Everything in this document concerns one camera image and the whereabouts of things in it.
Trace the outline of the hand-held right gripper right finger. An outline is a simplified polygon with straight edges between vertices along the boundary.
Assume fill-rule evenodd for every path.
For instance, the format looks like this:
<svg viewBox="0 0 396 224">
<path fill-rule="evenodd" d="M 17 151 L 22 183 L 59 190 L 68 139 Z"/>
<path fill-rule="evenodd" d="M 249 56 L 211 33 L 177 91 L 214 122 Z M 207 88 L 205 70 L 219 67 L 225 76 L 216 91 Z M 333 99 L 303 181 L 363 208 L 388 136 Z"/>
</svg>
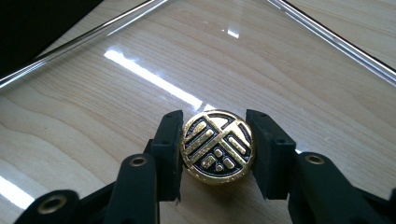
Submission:
<svg viewBox="0 0 396 224">
<path fill-rule="evenodd" d="M 256 143 L 252 165 L 266 200 L 286 200 L 293 224 L 390 224 L 390 200 L 358 189 L 327 157 L 296 151 L 296 143 L 267 114 L 249 109 Z"/>
</svg>

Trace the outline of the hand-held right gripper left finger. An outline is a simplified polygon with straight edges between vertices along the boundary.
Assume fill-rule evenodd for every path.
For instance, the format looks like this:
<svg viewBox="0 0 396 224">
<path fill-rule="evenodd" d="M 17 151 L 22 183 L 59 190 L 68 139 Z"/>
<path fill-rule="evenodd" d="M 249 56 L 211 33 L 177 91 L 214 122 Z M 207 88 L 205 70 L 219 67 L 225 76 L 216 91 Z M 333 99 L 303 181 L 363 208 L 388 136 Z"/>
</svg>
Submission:
<svg viewBox="0 0 396 224">
<path fill-rule="evenodd" d="M 104 224 L 159 224 L 160 203 L 180 198 L 182 124 L 182 111 L 164 115 L 144 152 L 122 162 Z"/>
</svg>

